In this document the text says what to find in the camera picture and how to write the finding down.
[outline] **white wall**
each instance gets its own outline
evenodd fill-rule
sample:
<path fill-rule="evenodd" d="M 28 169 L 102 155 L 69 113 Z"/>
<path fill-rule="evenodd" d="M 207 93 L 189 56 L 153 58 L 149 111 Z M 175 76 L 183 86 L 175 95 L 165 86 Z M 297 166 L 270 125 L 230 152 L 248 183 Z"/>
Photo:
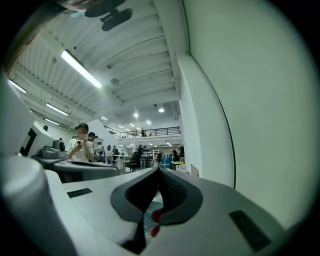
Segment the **white wall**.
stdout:
<path fill-rule="evenodd" d="M 119 150 L 119 139 L 113 137 L 99 119 L 87 122 L 87 125 L 89 126 L 89 132 L 94 132 L 96 136 L 103 139 L 103 146 L 105 150 L 107 150 L 108 145 L 111 146 L 111 149 L 113 146 L 116 146 Z"/>
<path fill-rule="evenodd" d="M 21 146 L 36 119 L 5 73 L 0 70 L 0 152 L 20 152 Z"/>
<path fill-rule="evenodd" d="M 234 161 L 228 126 L 219 100 L 192 56 L 178 55 L 181 70 L 183 145 L 186 168 L 199 176 L 234 186 Z"/>
<path fill-rule="evenodd" d="M 51 124 L 50 122 L 43 121 L 40 119 L 35 120 L 42 128 L 44 126 L 48 126 L 48 133 L 50 136 L 58 140 L 59 138 L 62 138 L 62 141 L 64 142 L 65 146 L 67 147 L 69 140 L 71 140 L 72 136 L 76 136 L 76 131 L 74 130 L 67 130 L 64 128 L 61 128 L 59 125 Z"/>
<path fill-rule="evenodd" d="M 190 52 L 230 125 L 236 189 L 288 228 L 305 216 L 319 180 L 315 64 L 292 24 L 266 1 L 184 5 Z"/>

